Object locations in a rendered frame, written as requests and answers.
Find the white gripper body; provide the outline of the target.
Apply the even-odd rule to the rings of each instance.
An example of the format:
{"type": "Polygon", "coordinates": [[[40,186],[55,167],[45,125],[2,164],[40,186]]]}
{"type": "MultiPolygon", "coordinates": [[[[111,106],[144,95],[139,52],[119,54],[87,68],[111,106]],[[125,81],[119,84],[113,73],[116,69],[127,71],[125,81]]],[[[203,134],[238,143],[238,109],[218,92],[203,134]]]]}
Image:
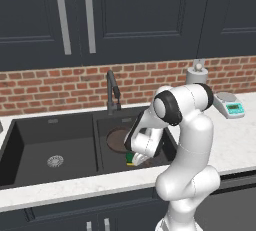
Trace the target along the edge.
{"type": "Polygon", "coordinates": [[[133,158],[132,158],[132,164],[134,166],[139,166],[143,162],[149,159],[149,156],[141,154],[141,153],[135,153],[133,158]]]}

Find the brown round pan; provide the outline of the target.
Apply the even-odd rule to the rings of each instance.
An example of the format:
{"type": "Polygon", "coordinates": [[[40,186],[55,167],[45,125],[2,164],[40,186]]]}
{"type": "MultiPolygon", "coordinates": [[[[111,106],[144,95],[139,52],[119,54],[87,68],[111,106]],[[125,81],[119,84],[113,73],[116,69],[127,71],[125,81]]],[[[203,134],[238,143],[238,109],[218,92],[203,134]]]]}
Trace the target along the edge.
{"type": "Polygon", "coordinates": [[[116,153],[126,153],[129,149],[125,147],[124,141],[126,135],[129,133],[127,127],[117,127],[112,129],[106,138],[108,147],[116,153]]]}

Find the dark panel under sink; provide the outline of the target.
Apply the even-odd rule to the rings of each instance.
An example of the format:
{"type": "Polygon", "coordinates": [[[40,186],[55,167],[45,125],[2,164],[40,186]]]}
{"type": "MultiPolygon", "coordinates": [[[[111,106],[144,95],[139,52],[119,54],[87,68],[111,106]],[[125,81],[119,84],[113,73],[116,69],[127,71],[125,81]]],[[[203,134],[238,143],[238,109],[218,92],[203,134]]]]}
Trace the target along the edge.
{"type": "Polygon", "coordinates": [[[84,198],[69,202],[56,203],[25,209],[26,218],[29,221],[50,218],[53,216],[64,216],[80,211],[91,211],[101,209],[112,204],[130,203],[136,200],[150,200],[156,198],[156,191],[153,187],[127,191],[92,198],[84,198]]]}

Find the black double sink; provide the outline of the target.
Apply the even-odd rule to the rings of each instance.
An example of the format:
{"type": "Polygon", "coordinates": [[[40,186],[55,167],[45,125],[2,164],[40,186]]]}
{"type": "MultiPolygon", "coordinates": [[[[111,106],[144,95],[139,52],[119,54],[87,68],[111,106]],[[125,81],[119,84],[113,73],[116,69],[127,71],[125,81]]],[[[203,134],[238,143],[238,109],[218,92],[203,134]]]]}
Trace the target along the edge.
{"type": "Polygon", "coordinates": [[[143,110],[12,120],[0,149],[0,190],[129,171],[126,154],[111,150],[107,135],[130,129],[143,110]]]}

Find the dark base cupboard door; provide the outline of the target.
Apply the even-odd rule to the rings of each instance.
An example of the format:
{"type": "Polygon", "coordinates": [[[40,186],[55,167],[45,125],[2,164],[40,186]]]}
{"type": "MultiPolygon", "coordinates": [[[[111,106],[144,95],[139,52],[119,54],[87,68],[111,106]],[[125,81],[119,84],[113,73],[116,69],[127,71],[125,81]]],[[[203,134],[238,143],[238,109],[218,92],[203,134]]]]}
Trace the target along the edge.
{"type": "Polygon", "coordinates": [[[0,231],[87,231],[91,221],[92,231],[98,231],[94,214],[67,214],[29,221],[24,210],[0,213],[0,231]]]}
{"type": "Polygon", "coordinates": [[[108,209],[98,214],[99,231],[105,231],[105,218],[109,218],[110,231],[155,231],[167,208],[166,202],[155,200],[108,209]]]}

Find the dark grey tap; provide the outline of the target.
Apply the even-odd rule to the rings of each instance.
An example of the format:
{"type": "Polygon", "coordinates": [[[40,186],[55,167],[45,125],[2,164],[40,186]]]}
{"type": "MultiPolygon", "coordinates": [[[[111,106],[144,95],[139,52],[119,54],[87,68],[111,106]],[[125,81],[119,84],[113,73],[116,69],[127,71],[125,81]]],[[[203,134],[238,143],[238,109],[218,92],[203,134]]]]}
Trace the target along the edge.
{"type": "Polygon", "coordinates": [[[114,111],[121,110],[121,104],[120,104],[121,93],[112,70],[109,70],[107,72],[106,77],[107,77],[107,95],[108,95],[107,112],[109,115],[112,115],[114,111]]]}

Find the dark dishwasher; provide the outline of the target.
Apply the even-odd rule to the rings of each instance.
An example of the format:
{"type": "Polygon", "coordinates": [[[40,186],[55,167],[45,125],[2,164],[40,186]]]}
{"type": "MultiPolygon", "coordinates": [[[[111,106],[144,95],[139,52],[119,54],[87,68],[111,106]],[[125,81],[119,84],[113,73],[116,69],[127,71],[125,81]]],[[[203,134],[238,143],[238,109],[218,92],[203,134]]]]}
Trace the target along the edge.
{"type": "Polygon", "coordinates": [[[256,170],[222,175],[195,220],[203,231],[256,231],[256,170]]]}

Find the grey paper towel holder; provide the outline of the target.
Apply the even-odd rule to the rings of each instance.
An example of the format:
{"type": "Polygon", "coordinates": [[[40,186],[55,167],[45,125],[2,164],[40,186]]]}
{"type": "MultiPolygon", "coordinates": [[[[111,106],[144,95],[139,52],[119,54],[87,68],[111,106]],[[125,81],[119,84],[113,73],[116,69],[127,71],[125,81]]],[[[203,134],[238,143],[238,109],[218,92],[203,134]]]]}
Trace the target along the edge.
{"type": "Polygon", "coordinates": [[[205,84],[208,78],[208,70],[204,67],[204,59],[195,59],[193,65],[187,69],[186,83],[203,83],[205,84]]]}

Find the grey kitchen scale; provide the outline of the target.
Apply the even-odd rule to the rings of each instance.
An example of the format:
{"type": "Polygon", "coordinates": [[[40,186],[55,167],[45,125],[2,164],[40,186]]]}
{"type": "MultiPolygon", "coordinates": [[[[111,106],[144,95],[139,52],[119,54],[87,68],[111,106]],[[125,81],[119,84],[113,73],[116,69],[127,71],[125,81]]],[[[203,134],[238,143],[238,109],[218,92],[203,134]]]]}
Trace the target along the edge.
{"type": "Polygon", "coordinates": [[[213,105],[226,119],[237,119],[245,116],[242,102],[232,93],[216,93],[213,105]]]}

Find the dark wall cupboard door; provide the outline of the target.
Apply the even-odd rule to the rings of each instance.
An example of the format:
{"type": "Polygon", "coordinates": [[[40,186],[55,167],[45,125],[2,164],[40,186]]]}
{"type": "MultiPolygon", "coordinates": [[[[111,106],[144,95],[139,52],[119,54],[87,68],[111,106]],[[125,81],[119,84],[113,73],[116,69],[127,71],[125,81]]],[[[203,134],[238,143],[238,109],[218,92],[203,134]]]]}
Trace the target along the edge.
{"type": "Polygon", "coordinates": [[[85,0],[76,0],[84,65],[198,57],[206,0],[93,0],[96,54],[89,53],[85,0]]]}
{"type": "Polygon", "coordinates": [[[256,55],[256,0],[207,0],[199,58],[256,55]]]}
{"type": "Polygon", "coordinates": [[[75,0],[65,0],[71,55],[64,54],[57,0],[0,0],[0,71],[80,64],[75,0]]]}

